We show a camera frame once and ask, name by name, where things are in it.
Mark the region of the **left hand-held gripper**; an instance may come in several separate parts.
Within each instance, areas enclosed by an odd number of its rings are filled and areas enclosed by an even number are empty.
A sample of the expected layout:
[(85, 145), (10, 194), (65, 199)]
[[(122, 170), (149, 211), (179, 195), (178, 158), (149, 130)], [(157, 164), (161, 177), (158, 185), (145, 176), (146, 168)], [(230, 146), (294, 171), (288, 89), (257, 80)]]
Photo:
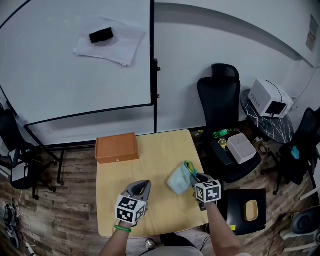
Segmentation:
[(152, 183), (139, 180), (129, 184), (116, 201), (115, 218), (119, 221), (137, 225), (146, 214)]

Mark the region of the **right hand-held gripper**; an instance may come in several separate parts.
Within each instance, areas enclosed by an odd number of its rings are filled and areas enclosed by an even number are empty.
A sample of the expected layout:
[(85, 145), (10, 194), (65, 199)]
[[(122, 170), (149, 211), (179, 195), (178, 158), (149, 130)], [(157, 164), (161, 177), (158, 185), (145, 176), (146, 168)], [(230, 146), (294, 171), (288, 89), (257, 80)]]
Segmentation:
[(194, 198), (198, 202), (201, 212), (206, 210), (206, 203), (215, 203), (221, 199), (221, 183), (204, 173), (197, 173), (196, 177), (190, 176), (190, 183), (194, 190)]

